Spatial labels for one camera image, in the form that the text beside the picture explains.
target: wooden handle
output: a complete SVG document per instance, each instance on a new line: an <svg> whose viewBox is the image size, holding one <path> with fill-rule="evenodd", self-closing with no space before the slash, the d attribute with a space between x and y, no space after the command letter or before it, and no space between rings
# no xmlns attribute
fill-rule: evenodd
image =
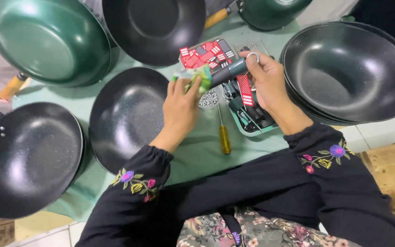
<svg viewBox="0 0 395 247"><path fill-rule="evenodd" d="M219 10L216 14L211 15L207 18L205 22L205 29L212 27L217 22L225 19L228 16L228 12L226 9Z"/></svg>
<svg viewBox="0 0 395 247"><path fill-rule="evenodd" d="M0 92L0 99L9 100L12 98L25 83L25 80L20 80L18 76L13 77L3 90Z"/></svg>

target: green wok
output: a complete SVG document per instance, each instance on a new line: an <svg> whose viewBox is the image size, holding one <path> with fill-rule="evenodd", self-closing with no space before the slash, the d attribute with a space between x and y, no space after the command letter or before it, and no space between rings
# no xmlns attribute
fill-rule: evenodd
<svg viewBox="0 0 395 247"><path fill-rule="evenodd" d="M61 87L100 81L107 35L78 0L0 0L0 54L31 78Z"/></svg>

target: yellow screwdriver handle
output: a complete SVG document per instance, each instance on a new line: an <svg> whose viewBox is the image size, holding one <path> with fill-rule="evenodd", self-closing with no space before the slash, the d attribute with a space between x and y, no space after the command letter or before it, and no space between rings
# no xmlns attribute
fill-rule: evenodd
<svg viewBox="0 0 395 247"><path fill-rule="evenodd" d="M219 136L220 136L220 145L222 147L223 154L230 154L231 153L231 144L228 139L228 131L227 127L221 125L219 127Z"/></svg>

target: stack of pans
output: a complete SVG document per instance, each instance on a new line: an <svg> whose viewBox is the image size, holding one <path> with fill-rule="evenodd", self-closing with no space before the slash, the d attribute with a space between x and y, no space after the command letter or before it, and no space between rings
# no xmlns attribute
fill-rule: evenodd
<svg viewBox="0 0 395 247"><path fill-rule="evenodd" d="M358 22L316 24L283 48L291 100L323 124L349 126L395 117L395 39Z"/></svg>

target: black wok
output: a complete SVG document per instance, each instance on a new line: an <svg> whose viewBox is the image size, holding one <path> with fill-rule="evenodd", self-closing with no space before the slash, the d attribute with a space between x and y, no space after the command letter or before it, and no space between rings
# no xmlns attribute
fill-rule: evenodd
<svg viewBox="0 0 395 247"><path fill-rule="evenodd" d="M117 174L164 126L168 79L156 70L131 68L109 81L91 110L89 137L100 165Z"/></svg>
<svg viewBox="0 0 395 247"><path fill-rule="evenodd" d="M308 27L282 52L288 83L309 105L349 122L395 117L395 39L375 27Z"/></svg>
<svg viewBox="0 0 395 247"><path fill-rule="evenodd" d="M179 49L194 46L204 31L204 0L102 0L112 38L144 64L178 62Z"/></svg>
<svg viewBox="0 0 395 247"><path fill-rule="evenodd" d="M31 215L74 181L85 138L77 118L52 103L0 113L0 218Z"/></svg>

